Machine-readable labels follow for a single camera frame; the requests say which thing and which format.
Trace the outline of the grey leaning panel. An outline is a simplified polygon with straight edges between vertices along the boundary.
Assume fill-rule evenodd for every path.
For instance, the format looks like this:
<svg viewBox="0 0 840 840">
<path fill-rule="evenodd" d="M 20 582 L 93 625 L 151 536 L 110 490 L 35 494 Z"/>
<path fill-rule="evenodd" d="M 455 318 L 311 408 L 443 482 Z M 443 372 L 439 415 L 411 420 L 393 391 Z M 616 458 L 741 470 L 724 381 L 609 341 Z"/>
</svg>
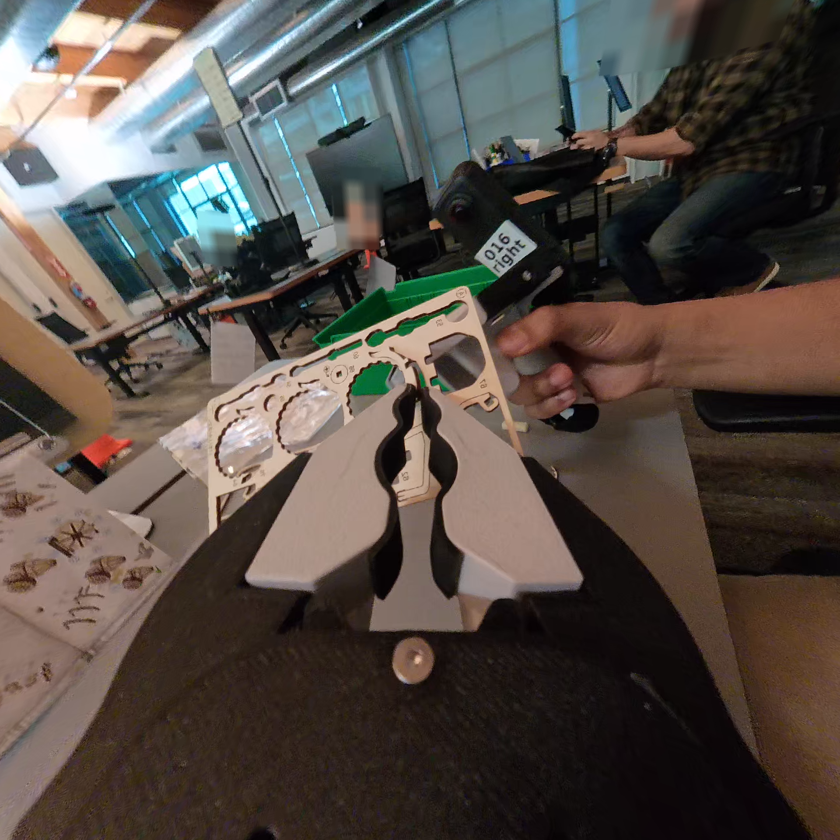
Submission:
<svg viewBox="0 0 840 840">
<path fill-rule="evenodd" d="M 213 385 L 236 385 L 255 372 L 256 339 L 248 326 L 212 322 L 210 346 Z"/>
</svg>

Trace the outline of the large black monitor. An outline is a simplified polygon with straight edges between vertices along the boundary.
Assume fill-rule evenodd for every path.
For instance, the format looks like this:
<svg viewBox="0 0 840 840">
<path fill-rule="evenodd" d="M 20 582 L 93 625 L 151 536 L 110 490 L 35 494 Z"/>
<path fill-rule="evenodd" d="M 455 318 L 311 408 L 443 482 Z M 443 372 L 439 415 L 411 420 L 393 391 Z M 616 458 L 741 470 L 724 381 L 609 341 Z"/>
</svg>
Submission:
<svg viewBox="0 0 840 840">
<path fill-rule="evenodd" d="M 372 183 L 384 193 L 410 182 L 390 114 L 365 123 L 356 120 L 328 138 L 330 144 L 306 157 L 331 217 L 347 181 Z"/>
</svg>

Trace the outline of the large clear plastic sleeve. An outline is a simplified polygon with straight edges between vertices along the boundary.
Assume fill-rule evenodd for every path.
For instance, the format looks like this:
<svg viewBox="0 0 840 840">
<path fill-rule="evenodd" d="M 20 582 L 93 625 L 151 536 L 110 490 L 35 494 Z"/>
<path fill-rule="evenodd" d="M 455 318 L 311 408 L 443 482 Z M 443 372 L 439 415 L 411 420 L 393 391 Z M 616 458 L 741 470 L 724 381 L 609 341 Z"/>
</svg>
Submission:
<svg viewBox="0 0 840 840">
<path fill-rule="evenodd" d="M 237 478 L 273 456 L 278 419 L 278 413 L 265 419 L 252 405 L 235 407 L 231 421 L 219 420 L 224 431 L 211 435 L 206 413 L 198 413 L 159 442 L 186 472 L 204 483 L 212 466 Z M 307 385 L 281 419 L 281 441 L 298 452 L 342 425 L 339 396 L 320 385 Z"/>
</svg>

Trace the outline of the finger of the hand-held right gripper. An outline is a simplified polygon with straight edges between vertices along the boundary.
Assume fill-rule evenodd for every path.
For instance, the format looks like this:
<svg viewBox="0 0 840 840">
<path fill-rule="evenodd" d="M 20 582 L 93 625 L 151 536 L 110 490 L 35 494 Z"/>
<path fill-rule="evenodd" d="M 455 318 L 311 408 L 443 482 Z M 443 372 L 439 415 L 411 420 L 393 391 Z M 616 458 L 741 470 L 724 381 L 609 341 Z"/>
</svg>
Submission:
<svg viewBox="0 0 840 840">
<path fill-rule="evenodd" d="M 456 332 L 429 344 L 429 363 L 443 389 L 459 392 L 482 378 L 487 360 L 476 336 Z"/>
</svg>

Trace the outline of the instruction booklet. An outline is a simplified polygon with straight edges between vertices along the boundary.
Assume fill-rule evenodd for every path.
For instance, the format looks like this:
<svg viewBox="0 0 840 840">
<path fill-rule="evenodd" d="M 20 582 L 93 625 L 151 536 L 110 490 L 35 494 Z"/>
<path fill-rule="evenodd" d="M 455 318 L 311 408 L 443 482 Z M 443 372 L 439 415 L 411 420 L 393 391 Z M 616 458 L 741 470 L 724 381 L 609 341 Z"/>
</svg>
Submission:
<svg viewBox="0 0 840 840">
<path fill-rule="evenodd" d="M 25 454 L 1 466 L 1 754 L 180 562 Z"/>
</svg>

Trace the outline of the black panel with tan back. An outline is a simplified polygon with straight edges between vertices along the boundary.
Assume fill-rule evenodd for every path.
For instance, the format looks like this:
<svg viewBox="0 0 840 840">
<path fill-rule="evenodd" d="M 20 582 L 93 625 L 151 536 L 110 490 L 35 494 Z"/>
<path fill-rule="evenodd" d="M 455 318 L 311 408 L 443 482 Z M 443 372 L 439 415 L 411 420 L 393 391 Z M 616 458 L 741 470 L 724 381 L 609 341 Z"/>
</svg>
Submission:
<svg viewBox="0 0 840 840">
<path fill-rule="evenodd" d="M 76 455 L 107 433 L 113 417 L 112 396 L 89 372 L 36 322 L 1 300 L 1 357 L 17 373 L 63 406 L 74 421 L 59 435 Z"/>
</svg>

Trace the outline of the person's right hand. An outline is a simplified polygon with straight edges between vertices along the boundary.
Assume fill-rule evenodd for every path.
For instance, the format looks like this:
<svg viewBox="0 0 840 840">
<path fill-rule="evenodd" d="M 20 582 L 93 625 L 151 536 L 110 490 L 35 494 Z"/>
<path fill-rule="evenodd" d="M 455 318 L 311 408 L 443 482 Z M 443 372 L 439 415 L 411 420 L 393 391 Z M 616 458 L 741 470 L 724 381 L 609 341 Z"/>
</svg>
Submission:
<svg viewBox="0 0 840 840">
<path fill-rule="evenodd" d="M 523 374 L 512 401 L 535 419 L 570 409 L 587 391 L 598 403 L 667 386 L 662 368 L 669 306 L 581 302 L 539 308 L 500 331 L 511 361 L 552 351 L 557 360 Z"/>
</svg>

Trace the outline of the green bin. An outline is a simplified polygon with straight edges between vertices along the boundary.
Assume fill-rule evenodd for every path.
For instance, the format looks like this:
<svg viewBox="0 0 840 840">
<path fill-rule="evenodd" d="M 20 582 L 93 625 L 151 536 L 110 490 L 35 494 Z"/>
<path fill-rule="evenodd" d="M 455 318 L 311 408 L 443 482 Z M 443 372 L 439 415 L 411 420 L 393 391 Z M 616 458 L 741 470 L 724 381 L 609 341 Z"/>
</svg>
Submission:
<svg viewBox="0 0 840 840">
<path fill-rule="evenodd" d="M 393 290 L 369 291 L 360 303 L 343 313 L 313 338 L 324 349 L 359 331 L 392 319 L 457 287 L 467 287 L 476 297 L 491 285 L 495 276 L 483 266 L 457 269 L 444 274 L 398 283 Z M 351 386 L 354 396 L 379 396 L 399 380 L 397 369 L 375 364 L 361 372 Z"/>
</svg>

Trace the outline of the wooden sheet with scalloped cutouts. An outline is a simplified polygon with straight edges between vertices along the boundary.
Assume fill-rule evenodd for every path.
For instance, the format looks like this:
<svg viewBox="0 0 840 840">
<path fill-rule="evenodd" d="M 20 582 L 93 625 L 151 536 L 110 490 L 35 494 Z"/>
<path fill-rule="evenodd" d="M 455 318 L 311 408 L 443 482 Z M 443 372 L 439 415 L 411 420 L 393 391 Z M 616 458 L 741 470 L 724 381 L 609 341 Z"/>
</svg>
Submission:
<svg viewBox="0 0 840 840">
<path fill-rule="evenodd" d="M 429 344 L 453 333 L 476 336 L 486 357 L 482 378 L 459 392 L 442 388 L 429 363 Z M 502 422 L 514 421 L 479 321 L 476 298 L 467 287 L 457 287 L 399 316 L 359 331 L 331 348 L 318 350 L 299 361 L 286 363 L 276 371 L 236 385 L 210 401 L 206 416 L 211 435 L 224 431 L 219 420 L 231 421 L 235 407 L 252 405 L 267 420 L 279 414 L 275 427 L 276 448 L 269 460 L 249 468 L 237 478 L 222 475 L 214 466 L 209 469 L 207 516 L 210 532 L 221 525 L 224 509 L 232 499 L 246 503 L 299 453 L 312 452 L 319 446 L 317 440 L 293 452 L 281 441 L 281 419 L 305 387 L 316 384 L 335 392 L 341 400 L 343 424 L 347 424 L 355 414 L 351 405 L 351 386 L 361 372 L 375 364 L 394 366 L 398 371 L 398 382 L 437 389 L 462 410 L 477 406 L 486 413 L 499 412 Z M 502 430 L 509 435 L 511 446 L 522 455 L 519 434 Z"/>
</svg>

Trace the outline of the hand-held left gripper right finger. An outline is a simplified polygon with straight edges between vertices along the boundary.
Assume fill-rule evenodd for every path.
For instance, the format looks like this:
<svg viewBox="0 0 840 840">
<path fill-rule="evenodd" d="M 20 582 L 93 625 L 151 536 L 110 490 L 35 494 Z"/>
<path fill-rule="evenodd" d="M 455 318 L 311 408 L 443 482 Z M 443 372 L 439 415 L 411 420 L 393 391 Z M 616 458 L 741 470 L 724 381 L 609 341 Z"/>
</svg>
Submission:
<svg viewBox="0 0 840 840">
<path fill-rule="evenodd" d="M 423 390 L 421 404 L 440 485 L 431 568 L 437 588 L 457 600 L 463 629 L 476 631 L 497 601 L 578 592 L 583 573 L 523 457 L 448 396 Z"/>
</svg>

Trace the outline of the person's right forearm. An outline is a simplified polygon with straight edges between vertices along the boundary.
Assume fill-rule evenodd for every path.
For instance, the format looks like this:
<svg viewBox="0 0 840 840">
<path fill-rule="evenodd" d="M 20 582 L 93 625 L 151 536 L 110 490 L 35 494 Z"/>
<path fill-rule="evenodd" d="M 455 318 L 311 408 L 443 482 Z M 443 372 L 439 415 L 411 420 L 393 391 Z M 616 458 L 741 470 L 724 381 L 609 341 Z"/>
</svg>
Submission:
<svg viewBox="0 0 840 840">
<path fill-rule="evenodd" d="M 839 280 L 658 308 L 653 385 L 839 395 Z"/>
</svg>

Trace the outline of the grey desk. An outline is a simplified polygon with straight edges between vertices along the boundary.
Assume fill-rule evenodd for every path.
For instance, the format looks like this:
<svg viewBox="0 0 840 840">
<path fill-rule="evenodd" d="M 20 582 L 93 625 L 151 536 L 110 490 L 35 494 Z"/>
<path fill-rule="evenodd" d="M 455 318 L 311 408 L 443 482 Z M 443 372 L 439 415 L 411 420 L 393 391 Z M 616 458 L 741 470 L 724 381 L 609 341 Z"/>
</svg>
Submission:
<svg viewBox="0 0 840 840">
<path fill-rule="evenodd" d="M 91 494 L 125 513 L 141 511 L 154 528 L 152 542 L 174 560 L 191 554 L 207 536 L 207 489 L 187 475 L 159 444 L 181 420 L 146 404 L 192 401 L 184 419 L 204 408 L 208 387 L 176 376 L 173 396 L 152 396 L 128 411 L 142 431 L 119 428 L 134 440 L 131 456 Z M 721 599 L 683 427 L 670 391 L 653 391 L 601 408 L 593 430 L 567 434 L 537 423 L 523 439 L 526 454 L 557 469 L 560 480 L 635 552 L 678 608 L 704 655 L 746 743 L 756 750 L 728 620 Z M 2 786 L 39 787 L 67 761 L 98 711 L 140 616 L 107 642 L 79 684 L 69 689 L 2 757 Z"/>
</svg>

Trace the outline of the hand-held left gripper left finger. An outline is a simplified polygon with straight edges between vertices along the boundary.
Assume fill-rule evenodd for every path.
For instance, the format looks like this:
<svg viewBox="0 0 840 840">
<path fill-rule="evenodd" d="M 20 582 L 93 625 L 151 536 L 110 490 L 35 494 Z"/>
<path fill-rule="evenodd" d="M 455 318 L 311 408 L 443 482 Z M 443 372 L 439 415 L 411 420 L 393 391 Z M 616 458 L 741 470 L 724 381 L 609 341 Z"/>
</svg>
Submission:
<svg viewBox="0 0 840 840">
<path fill-rule="evenodd" d="M 315 449 L 245 573 L 249 585 L 387 597 L 403 564 L 392 485 L 406 465 L 417 398 L 404 384 Z"/>
</svg>

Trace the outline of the wooden top background desk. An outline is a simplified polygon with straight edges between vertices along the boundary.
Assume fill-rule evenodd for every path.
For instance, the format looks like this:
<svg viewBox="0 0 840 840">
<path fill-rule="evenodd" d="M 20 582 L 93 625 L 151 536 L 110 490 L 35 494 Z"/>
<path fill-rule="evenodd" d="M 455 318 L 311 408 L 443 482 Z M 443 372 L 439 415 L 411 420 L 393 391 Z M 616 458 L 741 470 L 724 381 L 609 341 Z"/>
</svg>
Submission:
<svg viewBox="0 0 840 840">
<path fill-rule="evenodd" d="M 259 320 L 259 307 L 298 304 L 311 293 L 329 288 L 334 292 L 343 312 L 348 312 L 363 298 L 355 269 L 364 255 L 362 248 L 334 248 L 308 267 L 276 272 L 279 281 L 272 286 L 235 297 L 230 301 L 210 303 L 198 309 L 203 316 L 235 316 L 241 314 L 245 326 L 267 361 L 278 361 L 280 356 L 269 333 Z"/>
</svg>

